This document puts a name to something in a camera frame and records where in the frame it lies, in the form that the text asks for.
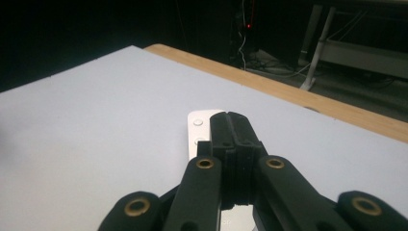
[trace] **wooden edge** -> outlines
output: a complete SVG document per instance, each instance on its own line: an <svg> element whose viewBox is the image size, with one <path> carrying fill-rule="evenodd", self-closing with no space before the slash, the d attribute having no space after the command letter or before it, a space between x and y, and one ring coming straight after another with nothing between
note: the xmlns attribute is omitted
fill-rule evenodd
<svg viewBox="0 0 408 231"><path fill-rule="evenodd" d="M180 64L214 74L324 115L365 128L395 140L408 142L408 123L300 90L232 66L211 61L162 44L145 50Z"/></svg>

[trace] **white tabletop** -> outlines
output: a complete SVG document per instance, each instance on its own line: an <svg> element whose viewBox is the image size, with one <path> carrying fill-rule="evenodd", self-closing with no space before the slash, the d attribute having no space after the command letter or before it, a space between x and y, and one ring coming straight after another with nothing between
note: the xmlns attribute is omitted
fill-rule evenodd
<svg viewBox="0 0 408 231"><path fill-rule="evenodd" d="M364 191L408 217L408 143L128 47L0 94L0 230L96 230L123 195L162 195L205 109L247 116L321 194Z"/></svg>

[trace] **table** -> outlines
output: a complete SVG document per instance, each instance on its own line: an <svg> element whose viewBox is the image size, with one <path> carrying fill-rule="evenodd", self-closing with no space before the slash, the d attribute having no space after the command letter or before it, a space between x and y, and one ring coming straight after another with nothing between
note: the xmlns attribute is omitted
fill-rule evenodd
<svg viewBox="0 0 408 231"><path fill-rule="evenodd" d="M96 230L123 195L167 192L204 109L247 116L321 194L372 193L408 216L406 124L154 45L0 94L0 230Z"/></svg>

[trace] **dark floor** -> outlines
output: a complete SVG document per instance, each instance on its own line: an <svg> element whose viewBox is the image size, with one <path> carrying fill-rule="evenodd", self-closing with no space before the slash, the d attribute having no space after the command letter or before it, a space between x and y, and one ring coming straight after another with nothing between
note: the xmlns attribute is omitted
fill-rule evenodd
<svg viewBox="0 0 408 231"><path fill-rule="evenodd" d="M50 1L42 5L10 8L7 12L3 9L0 18L3 28L0 32L0 92L129 45L145 47L159 42L185 48L185 38L170 25L171 20L178 17L176 14L166 15L168 8L164 8L163 4L152 14L144 11L151 8L151 2L143 3L142 8L141 1L138 5L131 5L131 1L118 2L103 1L99 8L92 4L79 4L70 9L72 4L66 3L54 3L55 6L50 7L53 4ZM268 78L295 87L300 87L304 81L302 75L288 77L292 74L287 68L283 68L278 76L263 71ZM404 79L321 64L311 92L408 122L408 81Z"/></svg>

